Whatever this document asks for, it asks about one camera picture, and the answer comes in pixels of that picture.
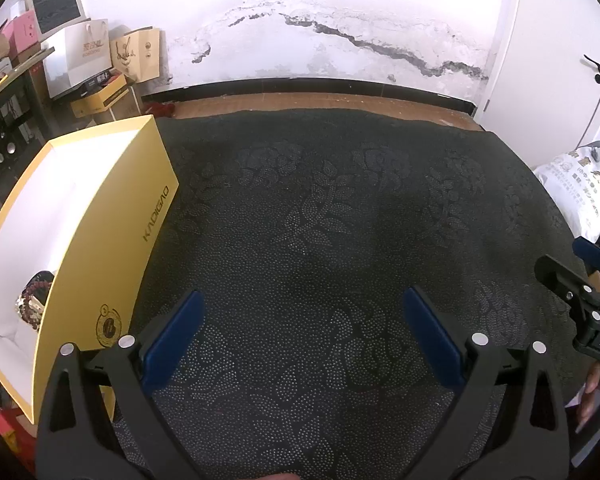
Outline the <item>person's right hand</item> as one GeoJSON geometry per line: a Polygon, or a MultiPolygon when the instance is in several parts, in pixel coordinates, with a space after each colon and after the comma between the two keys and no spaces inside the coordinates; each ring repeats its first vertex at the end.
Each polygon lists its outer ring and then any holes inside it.
{"type": "Polygon", "coordinates": [[[580,426],[585,424],[595,412],[595,393],[600,388],[600,362],[594,362],[588,370],[584,390],[577,411],[580,426]]]}

